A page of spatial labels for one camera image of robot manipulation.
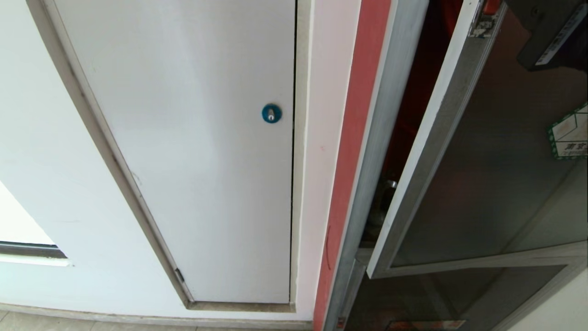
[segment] metal bracket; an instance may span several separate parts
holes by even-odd
[[[480,0],[476,8],[476,15],[470,25],[470,30],[467,33],[471,38],[489,38],[494,31],[496,22],[498,21],[497,5],[500,0]]]

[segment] blue keyhole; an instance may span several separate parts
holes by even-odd
[[[276,104],[266,104],[261,111],[261,117],[267,123],[275,123],[282,118],[282,110]]]

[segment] floor tile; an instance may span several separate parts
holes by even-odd
[[[92,325],[91,320],[8,313],[0,322],[0,331],[90,331]]]
[[[215,329],[214,327],[199,327],[198,331],[283,331],[277,329]]]
[[[196,327],[96,322],[92,331],[196,331]]]

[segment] white access panel door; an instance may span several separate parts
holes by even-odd
[[[295,0],[56,6],[194,299],[289,302]]]

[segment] baseboard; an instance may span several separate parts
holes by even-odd
[[[95,320],[98,322],[116,322],[133,324],[152,324],[168,326],[225,327],[236,329],[277,329],[277,330],[312,330],[311,321],[298,320],[246,320],[246,319],[203,319],[185,317],[160,317],[139,315],[115,315],[74,310],[61,310],[42,307],[20,306],[0,303],[0,310],[9,312],[61,317],[67,319]]]

